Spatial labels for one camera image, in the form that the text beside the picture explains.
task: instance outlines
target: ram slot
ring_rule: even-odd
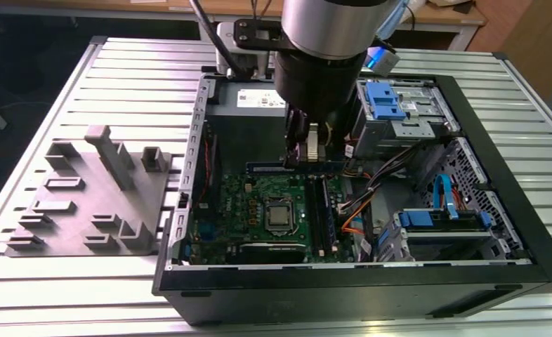
[[[303,181],[303,196],[310,228],[313,254],[325,256],[330,253],[329,234],[326,231],[326,212],[330,212],[329,202],[322,190],[322,179],[307,178]]]

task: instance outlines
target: blue cable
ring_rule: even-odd
[[[439,205],[439,184],[443,188],[443,201],[450,219],[458,219],[458,213],[455,213],[454,198],[451,197],[451,181],[447,174],[438,174],[433,182],[433,207],[438,209]]]

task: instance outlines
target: gray 3d printed part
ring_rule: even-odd
[[[77,185],[70,181],[77,182],[81,179],[85,187],[81,190],[49,190],[46,187],[37,189],[33,205],[19,219],[22,224],[14,234],[15,237],[34,234],[43,242],[42,248],[35,246],[35,242],[22,243],[19,241],[26,241],[25,239],[15,239],[5,252],[6,256],[121,256],[150,253],[169,179],[169,165],[163,172],[146,172],[141,161],[142,154],[133,152],[126,156],[123,146],[118,143],[111,146],[125,166],[125,159],[130,158],[134,167],[127,173],[135,188],[126,191],[119,189],[95,152],[69,153],[65,159],[71,169],[50,172],[45,183],[61,181],[66,185]],[[161,155],[162,162],[171,163],[171,155],[163,152]],[[141,229],[134,227],[133,233],[126,232],[123,241],[118,238],[122,220],[143,226]],[[114,239],[115,247],[90,249],[86,242],[94,242],[105,234]]]
[[[31,251],[43,247],[43,240],[31,233],[14,234],[6,245],[15,251]]]
[[[117,214],[93,214],[89,221],[98,229],[114,229],[121,225],[121,219]]]
[[[129,249],[145,249],[149,246],[151,234],[143,223],[134,230],[129,223],[122,220],[117,238]]]
[[[106,125],[90,125],[83,140],[94,145],[98,151],[99,161],[106,167],[106,171],[113,176],[121,190],[134,188],[134,181],[127,172],[127,165],[122,162],[114,144],[109,138],[110,128]]]
[[[26,230],[33,228],[49,228],[53,224],[51,219],[43,213],[23,214],[18,223]]]
[[[47,190],[82,190],[86,183],[79,177],[57,177],[46,179],[43,187]]]
[[[123,143],[113,143],[117,147],[117,155],[121,162],[125,164],[127,170],[134,168],[134,162],[131,161],[131,156],[129,155],[127,149],[125,149]]]
[[[78,157],[79,154],[70,142],[53,142],[43,158],[49,162],[55,171],[70,170],[73,167],[69,164],[69,158]]]
[[[31,207],[31,211],[35,213],[74,213],[75,208],[75,204],[70,200],[38,200]]]
[[[145,147],[142,150],[142,165],[146,172],[165,172],[166,163],[158,147]]]
[[[109,233],[86,235],[83,244],[91,250],[111,250],[118,249],[117,242]]]

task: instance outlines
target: motherboard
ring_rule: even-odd
[[[349,262],[342,200],[335,175],[223,175],[215,215],[193,224],[190,264]]]

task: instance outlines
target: label sticker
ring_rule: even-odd
[[[346,147],[345,147],[345,149],[343,149],[343,155],[347,157],[347,158],[351,158],[351,154],[354,153],[354,146],[351,146],[351,145],[347,145],[346,144]]]
[[[274,90],[241,89],[238,91],[238,107],[282,108],[285,101]]]
[[[365,251],[365,253],[367,253],[367,255],[369,255],[370,254],[370,244],[365,239],[361,240],[361,248]]]
[[[191,12],[193,11],[190,7],[169,7],[169,10],[175,11],[175,12]]]

